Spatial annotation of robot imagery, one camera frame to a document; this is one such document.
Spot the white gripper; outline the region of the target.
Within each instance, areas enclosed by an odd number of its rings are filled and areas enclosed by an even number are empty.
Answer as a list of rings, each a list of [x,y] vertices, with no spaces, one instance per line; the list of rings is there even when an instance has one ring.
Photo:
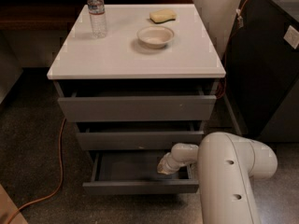
[[[163,175],[170,175],[177,172],[181,167],[186,165],[185,162],[176,161],[171,153],[164,156],[164,161],[160,161],[157,166],[157,172]]]

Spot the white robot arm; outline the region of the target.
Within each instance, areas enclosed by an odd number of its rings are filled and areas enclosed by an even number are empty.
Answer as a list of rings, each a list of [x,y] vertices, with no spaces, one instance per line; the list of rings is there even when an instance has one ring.
[[[276,172],[278,159],[271,147],[231,133],[211,133],[198,146],[175,144],[157,172],[171,175],[193,163],[204,224],[261,224],[250,180]]]

